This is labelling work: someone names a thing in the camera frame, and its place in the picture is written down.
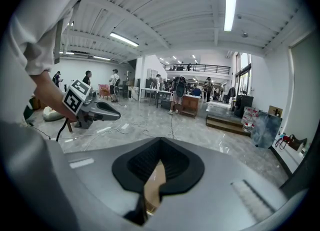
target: hand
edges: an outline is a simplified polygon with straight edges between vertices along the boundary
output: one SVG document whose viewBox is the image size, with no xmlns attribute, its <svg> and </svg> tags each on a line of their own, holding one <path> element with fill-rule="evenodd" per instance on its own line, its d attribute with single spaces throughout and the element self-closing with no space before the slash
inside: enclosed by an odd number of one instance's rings
<svg viewBox="0 0 320 231">
<path fill-rule="evenodd" d="M 31 75 L 32 80 L 36 83 L 36 89 L 34 95 L 51 107 L 55 111 L 69 118 L 71 121 L 76 121 L 77 117 L 71 112 L 62 102 L 64 94 L 54 84 L 48 71 L 43 71 L 38 75 Z"/>
</svg>

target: railing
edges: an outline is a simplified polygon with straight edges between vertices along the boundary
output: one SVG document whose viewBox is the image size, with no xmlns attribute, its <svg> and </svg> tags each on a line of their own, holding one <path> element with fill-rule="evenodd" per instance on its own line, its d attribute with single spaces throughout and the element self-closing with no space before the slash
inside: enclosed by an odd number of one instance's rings
<svg viewBox="0 0 320 231">
<path fill-rule="evenodd" d="M 193 71 L 193 72 L 210 72 L 223 75 L 230 75 L 230 67 L 223 65 L 198 65 L 191 64 L 188 70 L 188 64 L 164 65 L 165 71 Z"/>
</svg>

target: backpack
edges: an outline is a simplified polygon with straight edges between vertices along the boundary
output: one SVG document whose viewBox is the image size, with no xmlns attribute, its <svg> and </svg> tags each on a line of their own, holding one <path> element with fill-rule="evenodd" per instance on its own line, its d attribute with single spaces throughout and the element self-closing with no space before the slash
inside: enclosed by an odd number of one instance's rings
<svg viewBox="0 0 320 231">
<path fill-rule="evenodd" d="M 181 98 L 185 94 L 185 87 L 186 87 L 186 79 L 184 77 L 179 77 L 175 87 L 175 94 Z"/>
</svg>

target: orange chair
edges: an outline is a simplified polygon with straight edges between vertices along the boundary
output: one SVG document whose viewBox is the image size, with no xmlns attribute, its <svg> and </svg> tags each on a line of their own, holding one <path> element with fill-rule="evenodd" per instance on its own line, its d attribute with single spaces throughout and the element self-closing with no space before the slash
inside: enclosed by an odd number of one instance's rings
<svg viewBox="0 0 320 231">
<path fill-rule="evenodd" d="M 109 96 L 111 96 L 109 85 L 107 84 L 98 84 L 98 85 L 99 85 L 99 97 L 101 98 L 102 96 L 102 99 L 106 97 L 106 100 L 108 100 Z"/>
</svg>

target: window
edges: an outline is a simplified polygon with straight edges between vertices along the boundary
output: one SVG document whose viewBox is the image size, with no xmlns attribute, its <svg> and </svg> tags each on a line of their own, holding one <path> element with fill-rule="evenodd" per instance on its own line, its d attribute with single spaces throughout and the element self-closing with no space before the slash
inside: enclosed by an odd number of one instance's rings
<svg viewBox="0 0 320 231">
<path fill-rule="evenodd" d="M 241 67 L 240 67 L 240 70 L 242 70 L 242 69 L 244 69 L 246 66 L 249 65 L 248 54 L 247 54 L 247 53 L 242 53 L 240 59 L 241 59 Z"/>
<path fill-rule="evenodd" d="M 236 94 L 249 95 L 251 92 L 251 55 L 238 53 L 236 56 Z"/>
</svg>

